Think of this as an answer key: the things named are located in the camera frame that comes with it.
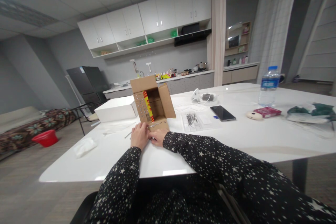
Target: white mouse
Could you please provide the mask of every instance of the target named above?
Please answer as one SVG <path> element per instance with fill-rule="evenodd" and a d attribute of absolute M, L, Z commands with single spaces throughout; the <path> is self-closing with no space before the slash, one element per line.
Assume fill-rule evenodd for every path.
<path fill-rule="evenodd" d="M 253 120 L 262 120 L 262 119 L 263 119 L 263 116 L 262 116 L 261 114 L 259 114 L 259 113 L 257 113 L 257 112 L 254 112 L 254 111 L 252 111 L 252 112 L 247 112 L 247 113 L 246 113 L 246 116 L 247 116 L 248 118 L 253 119 Z"/>

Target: refrigerator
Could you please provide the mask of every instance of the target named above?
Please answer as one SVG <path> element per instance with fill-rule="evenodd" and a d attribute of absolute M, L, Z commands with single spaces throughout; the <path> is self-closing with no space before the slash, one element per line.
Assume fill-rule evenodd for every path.
<path fill-rule="evenodd" d="M 106 101 L 103 91 L 110 89 L 110 86 L 105 81 L 98 67 L 80 66 L 66 71 L 85 103 L 98 103 Z M 93 114 L 95 109 L 99 106 L 100 105 L 91 107 L 91 113 Z"/>

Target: phone screen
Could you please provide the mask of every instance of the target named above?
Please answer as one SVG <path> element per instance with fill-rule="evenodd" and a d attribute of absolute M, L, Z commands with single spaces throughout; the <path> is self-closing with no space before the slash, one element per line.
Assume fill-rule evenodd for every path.
<path fill-rule="evenodd" d="M 214 106 L 210 108 L 219 117 L 220 120 L 235 120 L 236 119 L 233 115 L 230 114 L 229 111 L 227 111 L 222 106 Z"/>

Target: black star print sleeve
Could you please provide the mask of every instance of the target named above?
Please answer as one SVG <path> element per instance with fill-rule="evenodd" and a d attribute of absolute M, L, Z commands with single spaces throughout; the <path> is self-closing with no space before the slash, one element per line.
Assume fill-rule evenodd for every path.
<path fill-rule="evenodd" d="M 129 148 L 103 181 L 86 223 L 123 223 L 139 180 L 141 149 Z"/>
<path fill-rule="evenodd" d="M 336 223 L 336 211 L 301 193 L 272 164 L 215 138 L 168 132 L 163 147 L 202 177 L 221 183 L 251 223 Z"/>

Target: floral blanket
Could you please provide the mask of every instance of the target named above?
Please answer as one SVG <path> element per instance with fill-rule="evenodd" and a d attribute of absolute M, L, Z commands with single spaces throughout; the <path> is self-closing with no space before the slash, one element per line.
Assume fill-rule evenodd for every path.
<path fill-rule="evenodd" d="M 76 116 L 69 109 L 49 110 L 45 117 L 6 131 L 0 135 L 0 155 L 10 151 L 21 151 L 37 144 L 32 138 L 48 130 L 60 130 L 75 121 Z"/>

